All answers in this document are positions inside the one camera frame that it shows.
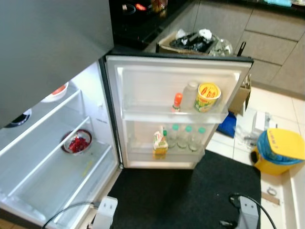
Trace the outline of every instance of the door shelf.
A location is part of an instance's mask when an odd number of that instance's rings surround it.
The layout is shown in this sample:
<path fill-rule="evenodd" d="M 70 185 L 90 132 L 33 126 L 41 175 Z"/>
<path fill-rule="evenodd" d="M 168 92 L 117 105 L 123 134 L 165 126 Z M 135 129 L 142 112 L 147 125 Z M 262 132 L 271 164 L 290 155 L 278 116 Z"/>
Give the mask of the door shelf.
<path fill-rule="evenodd" d="M 168 149 L 165 159 L 155 159 L 153 157 L 152 144 L 128 146 L 128 159 L 130 161 L 149 161 L 149 162 L 198 162 L 204 155 L 203 147 L 195 152 L 192 152 L 188 147 L 185 149 L 179 148 L 177 145 Z"/>
<path fill-rule="evenodd" d="M 211 110 L 200 113 L 195 109 L 189 112 L 171 112 L 168 105 L 128 105 L 122 110 L 125 121 L 218 124 L 228 115 L 225 103 L 219 102 Z"/>
<path fill-rule="evenodd" d="M 74 201 L 110 150 L 111 146 L 94 140 L 82 155 L 74 156 L 59 148 L 6 202 L 30 206 L 32 214 L 45 221 Z"/>
<path fill-rule="evenodd" d="M 52 103 L 39 102 L 33 106 L 28 121 L 14 128 L 0 129 L 0 155 L 9 150 L 14 144 L 24 138 L 32 130 L 50 118 L 54 113 L 64 107 L 69 101 L 81 93 L 80 90 L 69 86 L 63 98 Z"/>

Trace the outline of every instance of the black mat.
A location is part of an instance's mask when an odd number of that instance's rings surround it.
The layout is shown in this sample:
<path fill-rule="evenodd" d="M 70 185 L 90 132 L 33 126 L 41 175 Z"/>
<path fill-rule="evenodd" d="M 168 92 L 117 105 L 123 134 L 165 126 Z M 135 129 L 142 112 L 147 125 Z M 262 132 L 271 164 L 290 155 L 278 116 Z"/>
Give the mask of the black mat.
<path fill-rule="evenodd" d="M 195 170 L 124 169 L 109 196 L 118 199 L 114 229 L 222 229 L 237 220 L 232 192 L 261 200 L 260 172 L 206 151 Z"/>

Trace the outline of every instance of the yellow trash bin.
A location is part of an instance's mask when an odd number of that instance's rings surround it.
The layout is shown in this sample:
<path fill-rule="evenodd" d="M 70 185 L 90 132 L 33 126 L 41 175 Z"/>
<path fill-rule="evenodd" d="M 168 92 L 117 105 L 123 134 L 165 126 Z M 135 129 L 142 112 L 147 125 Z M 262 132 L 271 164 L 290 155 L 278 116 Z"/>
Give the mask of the yellow trash bin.
<path fill-rule="evenodd" d="M 298 133 L 269 128 L 259 136 L 252 152 L 257 157 L 254 166 L 263 173 L 279 175 L 305 160 L 304 145 Z"/>

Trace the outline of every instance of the freezer door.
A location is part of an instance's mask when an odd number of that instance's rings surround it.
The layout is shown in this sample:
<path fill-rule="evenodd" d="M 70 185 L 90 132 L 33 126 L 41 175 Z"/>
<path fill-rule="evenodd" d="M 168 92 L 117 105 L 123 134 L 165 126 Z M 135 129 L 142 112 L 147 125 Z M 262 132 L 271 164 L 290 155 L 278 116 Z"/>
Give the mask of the freezer door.
<path fill-rule="evenodd" d="M 194 168 L 217 125 L 227 116 L 227 107 L 252 63 L 250 58 L 106 56 L 124 166 Z M 189 81 L 214 83 L 220 88 L 221 97 L 211 110 L 171 112 L 175 94 L 182 93 Z M 205 128 L 201 148 L 190 150 L 176 144 L 168 149 L 165 158 L 157 159 L 153 154 L 153 134 L 160 126 L 170 132 L 173 124 L 178 124 L 179 132 L 188 125 L 193 133 Z"/>
<path fill-rule="evenodd" d="M 0 2 L 0 128 L 113 48 L 108 0 Z"/>

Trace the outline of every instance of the white bowl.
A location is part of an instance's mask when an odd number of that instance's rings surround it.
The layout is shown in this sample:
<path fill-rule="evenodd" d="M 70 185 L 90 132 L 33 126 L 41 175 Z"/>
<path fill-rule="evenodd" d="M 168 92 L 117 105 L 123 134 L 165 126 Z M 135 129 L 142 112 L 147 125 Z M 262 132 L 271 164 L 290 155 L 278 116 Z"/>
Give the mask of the white bowl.
<path fill-rule="evenodd" d="M 43 103 L 51 103 L 51 102 L 54 102 L 56 100 L 61 99 L 67 93 L 68 85 L 69 85 L 69 82 L 65 83 L 65 89 L 63 89 L 61 92 L 59 92 L 57 94 L 49 94 L 47 97 L 45 97 L 42 100 L 42 102 Z"/>

